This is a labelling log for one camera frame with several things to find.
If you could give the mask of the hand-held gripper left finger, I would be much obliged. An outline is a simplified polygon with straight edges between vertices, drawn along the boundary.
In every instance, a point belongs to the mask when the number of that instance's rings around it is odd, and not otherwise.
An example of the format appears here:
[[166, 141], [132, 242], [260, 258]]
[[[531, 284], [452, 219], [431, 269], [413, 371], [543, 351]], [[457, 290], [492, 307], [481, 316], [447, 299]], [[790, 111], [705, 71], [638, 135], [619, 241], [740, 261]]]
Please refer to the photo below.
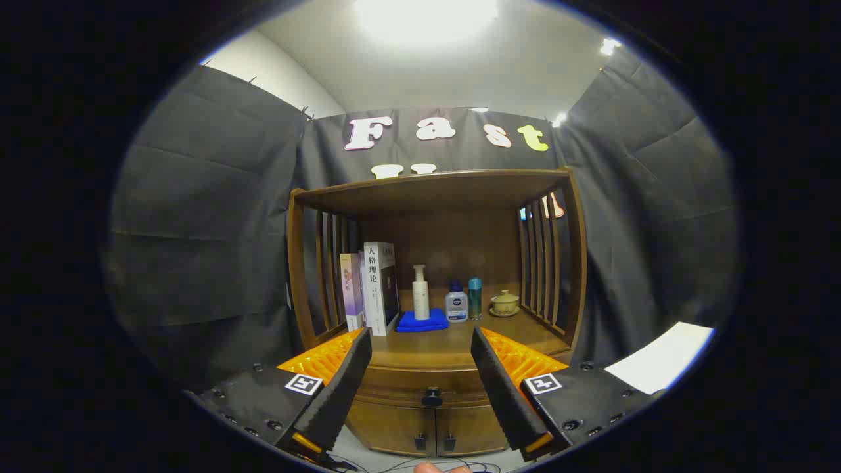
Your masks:
[[280, 365], [255, 363], [187, 396], [212, 416], [313, 464], [327, 460], [372, 357], [370, 327], [353, 330]]

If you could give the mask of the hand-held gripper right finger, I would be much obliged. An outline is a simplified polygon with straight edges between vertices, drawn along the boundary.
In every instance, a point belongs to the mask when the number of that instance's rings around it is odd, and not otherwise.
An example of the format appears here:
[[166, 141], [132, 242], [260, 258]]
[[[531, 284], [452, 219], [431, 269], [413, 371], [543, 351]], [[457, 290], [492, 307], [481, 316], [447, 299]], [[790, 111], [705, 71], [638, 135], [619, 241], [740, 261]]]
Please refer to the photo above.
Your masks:
[[656, 399], [592, 363], [565, 365], [485, 327], [474, 327], [470, 352], [508, 445], [525, 461], [603, 436]]

